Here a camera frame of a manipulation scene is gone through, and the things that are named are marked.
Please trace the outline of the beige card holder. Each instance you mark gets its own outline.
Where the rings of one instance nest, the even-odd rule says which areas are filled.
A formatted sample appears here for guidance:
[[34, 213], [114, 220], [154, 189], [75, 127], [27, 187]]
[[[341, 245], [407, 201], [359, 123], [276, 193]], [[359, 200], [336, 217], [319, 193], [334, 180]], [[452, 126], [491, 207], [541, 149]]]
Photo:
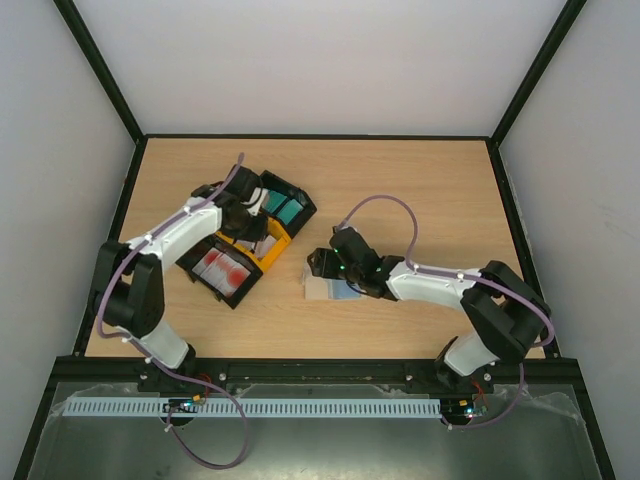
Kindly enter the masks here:
[[355, 300], [362, 297], [344, 280], [313, 276], [308, 265], [304, 265], [302, 284], [306, 300]]

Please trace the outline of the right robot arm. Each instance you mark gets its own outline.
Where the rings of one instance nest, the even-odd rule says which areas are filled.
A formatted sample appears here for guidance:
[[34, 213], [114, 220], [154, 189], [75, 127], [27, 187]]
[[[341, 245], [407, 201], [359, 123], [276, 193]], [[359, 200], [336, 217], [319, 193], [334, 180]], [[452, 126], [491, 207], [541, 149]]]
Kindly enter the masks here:
[[358, 293], [390, 301], [422, 301], [466, 314], [472, 330], [451, 339], [434, 361], [434, 378], [450, 392], [467, 390], [484, 367], [521, 363], [552, 337], [551, 309], [508, 265], [447, 269], [380, 256], [351, 227], [335, 230], [327, 248], [307, 257], [310, 273], [342, 280]]

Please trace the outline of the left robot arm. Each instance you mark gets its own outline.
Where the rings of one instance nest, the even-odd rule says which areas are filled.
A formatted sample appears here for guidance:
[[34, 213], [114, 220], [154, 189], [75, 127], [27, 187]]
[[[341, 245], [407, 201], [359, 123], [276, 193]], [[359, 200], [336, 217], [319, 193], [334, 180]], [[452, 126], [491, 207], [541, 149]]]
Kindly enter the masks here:
[[266, 196], [261, 177], [236, 163], [224, 180], [194, 190], [159, 225], [126, 242], [106, 241], [89, 296], [97, 334], [133, 345], [146, 361], [165, 369], [183, 369], [194, 350], [164, 319], [164, 275], [218, 232], [249, 241], [264, 234], [268, 220], [260, 209]]

